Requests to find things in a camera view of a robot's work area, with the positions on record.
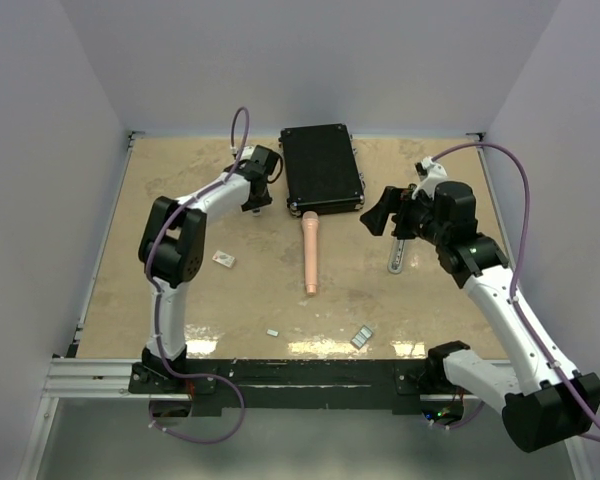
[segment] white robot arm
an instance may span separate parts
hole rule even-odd
[[[189,284],[197,274],[202,263],[206,226],[221,218],[224,214],[237,208],[242,211],[259,211],[271,203],[267,188],[267,179],[277,168],[281,157],[276,152],[261,146],[244,149],[239,168],[226,180],[227,168],[212,184],[221,184],[218,188],[207,187],[179,197],[175,200],[166,197],[158,198],[151,210],[149,221],[140,244],[139,257],[143,263],[153,246],[157,232],[165,219],[178,205],[189,203],[181,218],[175,222],[174,228],[181,229],[178,239],[167,238],[158,247],[152,266],[154,281],[160,286],[158,292],[150,285],[151,332],[143,356],[160,357],[155,337],[155,302],[161,295],[159,316],[161,319],[161,336],[165,356],[169,361],[186,356],[184,337],[185,305]]]
[[[378,204],[361,217],[372,235],[382,235],[390,214],[397,240],[421,238],[435,245],[443,269],[478,306],[504,347],[515,376],[481,359],[462,342],[429,350],[426,381],[458,386],[502,415],[512,440],[533,451],[586,432],[586,417],[555,371],[559,366],[592,410],[600,404],[600,380],[582,375],[560,351],[518,290],[515,298],[531,328],[549,347],[550,361],[511,303],[513,272],[496,242],[477,231],[471,188],[450,181],[431,158],[416,164],[420,184],[386,187]]]

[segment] tan work surface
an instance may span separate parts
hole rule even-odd
[[[386,185],[417,183],[413,164],[466,139],[356,139],[366,182],[365,210]],[[277,149],[274,138],[251,145]],[[226,139],[147,138],[133,147],[116,207],[78,357],[138,358],[149,335],[150,293],[137,257],[153,201],[211,182],[231,163]],[[479,230],[502,246],[478,155],[466,149],[442,162],[478,200]],[[200,273],[187,299],[188,355],[215,358],[422,358],[426,350],[462,340],[488,359],[505,358],[480,311],[438,264],[433,246],[408,242],[404,270],[387,271],[393,237],[373,237],[360,212],[320,218],[319,291],[304,291],[300,220],[286,208],[283,175],[270,187],[262,215],[235,212],[207,229]],[[212,261],[216,250],[236,257],[232,269]],[[374,335],[362,350],[349,342],[363,325]],[[267,335],[277,330],[278,337]]]

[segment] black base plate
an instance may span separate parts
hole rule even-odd
[[[182,393],[184,381],[133,365],[132,394]],[[187,359],[182,373],[215,373],[233,382],[248,408],[390,410],[420,414],[418,386],[424,360],[208,360]],[[240,406],[223,382],[194,380],[195,416],[219,416]]]

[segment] gray wall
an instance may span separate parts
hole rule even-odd
[[[124,125],[484,131],[558,0],[61,0]]]
[[[600,0],[561,2],[488,139],[530,177],[526,295],[565,352],[600,375]],[[517,249],[518,176],[498,155],[489,165]],[[600,446],[588,447],[600,479]]]
[[[75,328],[123,139],[57,0],[0,0],[0,480]]]

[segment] pink microphone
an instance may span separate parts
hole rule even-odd
[[[302,216],[304,232],[304,284],[307,295],[318,293],[318,214],[306,212]]]

